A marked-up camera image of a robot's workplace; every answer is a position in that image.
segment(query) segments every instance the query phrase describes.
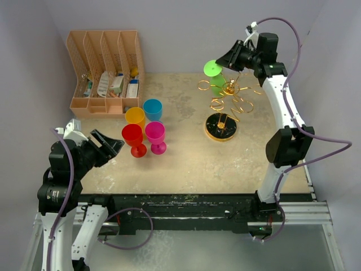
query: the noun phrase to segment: pink goblet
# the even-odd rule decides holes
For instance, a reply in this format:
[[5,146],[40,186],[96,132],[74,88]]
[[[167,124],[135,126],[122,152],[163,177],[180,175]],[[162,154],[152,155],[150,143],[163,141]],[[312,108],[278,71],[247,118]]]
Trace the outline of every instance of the pink goblet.
[[152,143],[152,153],[158,155],[163,154],[167,149],[167,145],[164,143],[165,127],[163,123],[159,121],[152,121],[146,126],[145,131],[148,141]]

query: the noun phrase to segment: wall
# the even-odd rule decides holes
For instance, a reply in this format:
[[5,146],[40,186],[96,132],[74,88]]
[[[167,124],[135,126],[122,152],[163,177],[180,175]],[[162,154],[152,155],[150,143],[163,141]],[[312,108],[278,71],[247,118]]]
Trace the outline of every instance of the wall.
[[[292,21],[306,37],[325,0],[45,0],[63,38],[72,29],[137,29],[147,72],[200,72],[224,55],[245,27],[270,16]],[[277,31],[280,60],[296,54],[293,33],[282,23],[262,25]]]
[[1,270],[19,270],[37,190],[76,85],[68,53],[42,0],[0,1]]
[[[352,140],[346,152],[310,166],[319,200],[327,200],[347,270],[361,266],[361,2],[329,0],[302,47],[293,98],[319,135]],[[340,145],[313,142],[307,159]]]

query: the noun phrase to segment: table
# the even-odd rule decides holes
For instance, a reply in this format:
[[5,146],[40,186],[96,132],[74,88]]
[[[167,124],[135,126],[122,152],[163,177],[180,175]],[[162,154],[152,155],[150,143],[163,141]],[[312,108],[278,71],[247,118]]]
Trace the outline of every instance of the table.
[[[215,113],[210,108],[212,92],[199,91],[197,83],[208,79],[199,73],[147,74],[143,100],[157,98],[163,103],[161,121],[166,126],[163,155],[154,155],[150,143],[145,157],[131,156],[125,145],[101,168],[93,168],[83,179],[83,193],[253,193],[262,184],[268,161],[265,145],[275,133],[270,102],[257,86],[253,75],[238,82],[241,96],[254,104],[251,113],[239,115],[233,139],[217,142],[205,132],[205,120]],[[231,98],[225,112],[230,112]],[[125,119],[82,120],[82,131],[89,136],[98,129],[106,136],[121,139]],[[309,193],[303,168],[295,169],[282,193]]]

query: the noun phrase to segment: black round base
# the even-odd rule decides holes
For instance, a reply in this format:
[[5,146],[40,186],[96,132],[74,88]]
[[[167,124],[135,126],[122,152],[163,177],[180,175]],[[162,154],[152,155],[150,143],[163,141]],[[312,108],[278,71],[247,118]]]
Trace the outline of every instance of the black round base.
[[210,115],[205,122],[207,135],[216,141],[228,141],[237,131],[237,123],[225,113]]

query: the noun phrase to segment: wooden organizer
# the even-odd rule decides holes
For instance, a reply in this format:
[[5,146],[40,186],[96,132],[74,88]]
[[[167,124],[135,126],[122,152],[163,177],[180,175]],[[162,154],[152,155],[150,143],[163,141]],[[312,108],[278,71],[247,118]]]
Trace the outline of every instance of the wooden organizer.
[[[77,75],[77,86],[70,105],[77,118],[121,118],[125,116],[125,107],[142,107],[142,95],[145,71],[137,31],[70,31],[67,48]],[[138,67],[139,89],[137,98],[126,98],[130,71]],[[104,71],[108,72],[109,85],[105,98],[99,97],[96,90]],[[122,71],[122,97],[113,98],[109,87]],[[87,90],[87,74],[93,77],[93,86],[89,97],[84,98]]]

